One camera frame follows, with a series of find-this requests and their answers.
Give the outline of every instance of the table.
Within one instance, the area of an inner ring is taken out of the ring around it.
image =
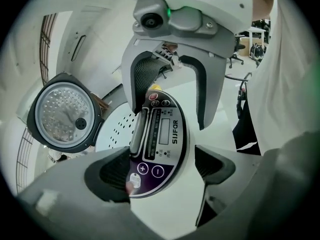
[[[266,32],[264,29],[251,26],[247,31],[249,32],[249,53],[250,53],[250,49],[253,45],[252,33],[261,33],[261,39],[262,39],[261,45],[262,45],[262,47],[264,47],[265,32]]]
[[[172,186],[147,198],[131,199],[131,210],[163,238],[175,239],[196,229],[195,223],[202,203],[204,182],[195,166],[195,145],[209,145],[235,151],[236,144],[227,114],[220,102],[212,124],[202,131],[199,130],[196,114],[196,81],[183,83],[164,91],[172,95],[183,110],[191,133],[190,153],[183,172],[178,179],[175,179]],[[135,122],[136,117],[128,103],[119,106],[103,124],[95,150],[128,146]],[[118,124],[125,127],[120,134],[115,132],[115,125]]]

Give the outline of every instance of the control panel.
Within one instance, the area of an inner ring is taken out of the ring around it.
[[[127,176],[127,181],[134,183],[131,198],[150,196],[165,188],[182,165],[188,141],[183,112],[169,94],[148,90],[141,115],[132,137],[139,147],[132,149],[137,152],[131,154]]]

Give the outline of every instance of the screw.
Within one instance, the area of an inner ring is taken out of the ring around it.
[[[208,23],[206,24],[206,27],[207,27],[208,29],[211,29],[213,26],[214,26],[214,25],[213,25],[211,22],[208,22]]]

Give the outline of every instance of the camera lens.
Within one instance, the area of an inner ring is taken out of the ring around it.
[[[147,13],[141,17],[141,23],[146,29],[157,29],[164,23],[162,17],[156,13]]]

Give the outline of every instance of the chair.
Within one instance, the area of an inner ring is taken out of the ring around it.
[[[237,56],[237,54],[236,54],[236,52],[237,52],[237,51],[239,51],[239,50],[242,50],[242,49],[246,48],[246,46],[245,46],[245,45],[240,44],[240,38],[241,38],[241,37],[244,37],[244,35],[236,35],[236,36],[235,36],[235,47],[234,47],[234,53],[233,53],[233,55],[229,58],[229,60],[230,60],[229,69],[232,69],[232,59],[237,60],[237,61],[241,61],[241,65],[243,65],[243,64],[244,64],[244,60],[243,60],[243,59],[238,58],[238,56]]]

